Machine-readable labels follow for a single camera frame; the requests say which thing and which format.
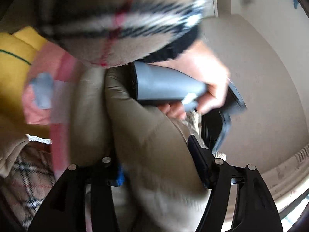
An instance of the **yellow cushion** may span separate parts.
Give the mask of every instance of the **yellow cushion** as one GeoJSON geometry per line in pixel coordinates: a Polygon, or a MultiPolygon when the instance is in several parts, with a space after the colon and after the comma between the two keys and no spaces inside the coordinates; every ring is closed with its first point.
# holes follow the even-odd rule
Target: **yellow cushion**
{"type": "Polygon", "coordinates": [[[30,64],[45,43],[30,27],[13,35],[0,33],[0,113],[22,132],[41,138],[48,138],[48,128],[25,123],[21,97],[30,64]]]}

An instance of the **gray cylindrical object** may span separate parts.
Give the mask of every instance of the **gray cylindrical object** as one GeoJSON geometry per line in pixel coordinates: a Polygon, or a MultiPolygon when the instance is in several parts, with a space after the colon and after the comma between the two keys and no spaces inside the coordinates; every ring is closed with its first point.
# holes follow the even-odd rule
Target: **gray cylindrical object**
{"type": "Polygon", "coordinates": [[[174,69],[133,63],[135,99],[142,105],[161,105],[182,101],[185,110],[197,107],[196,98],[207,92],[207,85],[174,69]]]}

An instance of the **green line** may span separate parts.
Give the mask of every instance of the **green line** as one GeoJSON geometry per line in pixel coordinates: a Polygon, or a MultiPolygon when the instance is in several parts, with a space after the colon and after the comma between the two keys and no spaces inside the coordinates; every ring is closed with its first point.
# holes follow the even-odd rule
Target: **green line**
{"type": "Polygon", "coordinates": [[[6,53],[6,54],[9,54],[9,55],[12,55],[13,57],[16,57],[16,58],[18,58],[18,59],[20,59],[20,60],[26,62],[27,64],[31,65],[31,63],[30,63],[29,61],[27,61],[26,59],[23,59],[23,58],[20,57],[20,56],[15,55],[15,54],[12,53],[12,52],[8,52],[8,51],[2,50],[2,49],[0,49],[0,52],[3,52],[3,53],[6,53]]]}

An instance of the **silver bolt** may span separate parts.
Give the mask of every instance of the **silver bolt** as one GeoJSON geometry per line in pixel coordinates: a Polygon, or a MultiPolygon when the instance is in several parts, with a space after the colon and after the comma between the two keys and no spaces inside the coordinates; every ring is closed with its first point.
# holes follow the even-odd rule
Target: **silver bolt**
{"type": "Polygon", "coordinates": [[[248,168],[252,171],[254,171],[256,169],[255,165],[249,164],[248,168]]]}
{"type": "Polygon", "coordinates": [[[222,165],[224,163],[223,159],[220,158],[215,159],[214,162],[218,165],[222,165]]]}
{"type": "Polygon", "coordinates": [[[102,159],[102,162],[103,163],[110,163],[112,161],[112,158],[111,157],[104,157],[103,159],[102,159]]]}
{"type": "Polygon", "coordinates": [[[73,171],[73,170],[76,169],[76,167],[77,166],[75,164],[71,164],[71,165],[68,166],[68,170],[73,171]]]}

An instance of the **pink fabric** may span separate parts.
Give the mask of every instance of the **pink fabric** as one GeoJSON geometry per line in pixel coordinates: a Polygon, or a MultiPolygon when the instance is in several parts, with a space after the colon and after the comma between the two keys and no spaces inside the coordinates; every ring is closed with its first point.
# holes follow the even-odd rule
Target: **pink fabric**
{"type": "Polygon", "coordinates": [[[83,65],[59,46],[48,42],[38,52],[27,75],[22,102],[28,124],[50,126],[53,170],[58,179],[70,164],[69,127],[73,89],[83,71],[83,65]],[[51,109],[39,109],[31,80],[41,73],[53,79],[51,109]]]}

